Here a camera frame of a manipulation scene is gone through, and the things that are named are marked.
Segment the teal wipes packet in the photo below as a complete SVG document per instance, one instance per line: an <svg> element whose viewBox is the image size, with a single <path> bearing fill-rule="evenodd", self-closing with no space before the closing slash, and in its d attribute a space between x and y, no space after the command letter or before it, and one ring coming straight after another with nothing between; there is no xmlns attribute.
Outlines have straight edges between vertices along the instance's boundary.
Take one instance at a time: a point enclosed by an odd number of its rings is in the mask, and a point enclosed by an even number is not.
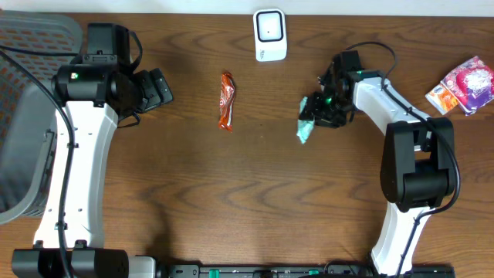
<svg viewBox="0 0 494 278"><path fill-rule="evenodd" d="M299 115L301 116L303 110L306 108L306 104L308 101L308 97L304 97L299 103ZM305 144L308 140L312 130L315 126L314 118L310 118L309 120L298 120L297 121L297 132L296 136L299 138L301 144Z"/></svg>

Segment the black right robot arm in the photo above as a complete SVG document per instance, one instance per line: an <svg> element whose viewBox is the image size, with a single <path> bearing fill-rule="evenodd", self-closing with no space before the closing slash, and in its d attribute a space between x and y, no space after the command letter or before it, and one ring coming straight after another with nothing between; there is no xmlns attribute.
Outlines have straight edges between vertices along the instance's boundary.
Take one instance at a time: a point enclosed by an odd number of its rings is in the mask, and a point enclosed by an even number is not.
<svg viewBox="0 0 494 278"><path fill-rule="evenodd" d="M460 188L452 122L430 117L406 101L378 70L362 67L359 53L333 57L320 76L321 90L303 98L301 141L315 126L339 128L366 114L384 135L381 190L387 200L370 265L350 267L353 277L453 277L450 266L414 266L413 253L432 215L452 207Z"/></svg>

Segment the red snack wrapper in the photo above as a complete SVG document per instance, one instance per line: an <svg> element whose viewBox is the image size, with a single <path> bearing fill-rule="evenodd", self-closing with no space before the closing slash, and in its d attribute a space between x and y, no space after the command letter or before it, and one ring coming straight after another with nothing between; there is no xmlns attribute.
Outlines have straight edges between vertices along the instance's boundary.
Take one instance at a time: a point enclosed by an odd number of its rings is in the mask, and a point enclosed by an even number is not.
<svg viewBox="0 0 494 278"><path fill-rule="evenodd" d="M221 93L219 101L220 117L218 127L232 132L232 108L235 101L235 84L230 72L224 72L221 76Z"/></svg>

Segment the orange tissue pack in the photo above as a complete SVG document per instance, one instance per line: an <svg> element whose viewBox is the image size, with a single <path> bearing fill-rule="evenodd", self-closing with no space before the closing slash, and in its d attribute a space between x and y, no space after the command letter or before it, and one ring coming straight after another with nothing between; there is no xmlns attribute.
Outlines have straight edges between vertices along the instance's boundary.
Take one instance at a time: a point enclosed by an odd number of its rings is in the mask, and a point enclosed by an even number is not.
<svg viewBox="0 0 494 278"><path fill-rule="evenodd" d="M455 96L441 83L426 93L425 98L442 115L447 114L458 106L458 101Z"/></svg>

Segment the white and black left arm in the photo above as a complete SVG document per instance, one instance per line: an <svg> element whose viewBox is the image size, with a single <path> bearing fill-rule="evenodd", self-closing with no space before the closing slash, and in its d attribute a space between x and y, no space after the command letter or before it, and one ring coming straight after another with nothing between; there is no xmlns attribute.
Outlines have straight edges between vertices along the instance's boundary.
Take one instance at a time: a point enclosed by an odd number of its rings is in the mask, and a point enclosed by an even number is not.
<svg viewBox="0 0 494 278"><path fill-rule="evenodd" d="M87 51L61 66L43 92L56 109L56 152L42 220L29 249L12 254L18 277L166 276L150 256L104 245L107 157L122 120L173 99L159 69L139 70L137 35L113 23L88 26Z"/></svg>

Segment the purple Carefree pad package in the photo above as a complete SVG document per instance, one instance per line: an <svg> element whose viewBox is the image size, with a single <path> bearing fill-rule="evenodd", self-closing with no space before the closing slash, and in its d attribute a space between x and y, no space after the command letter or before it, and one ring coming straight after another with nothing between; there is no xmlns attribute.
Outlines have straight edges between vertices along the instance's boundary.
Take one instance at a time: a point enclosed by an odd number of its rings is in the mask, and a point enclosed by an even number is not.
<svg viewBox="0 0 494 278"><path fill-rule="evenodd" d="M493 100L493 70L478 56L455 67L441 84L456 98L466 116Z"/></svg>

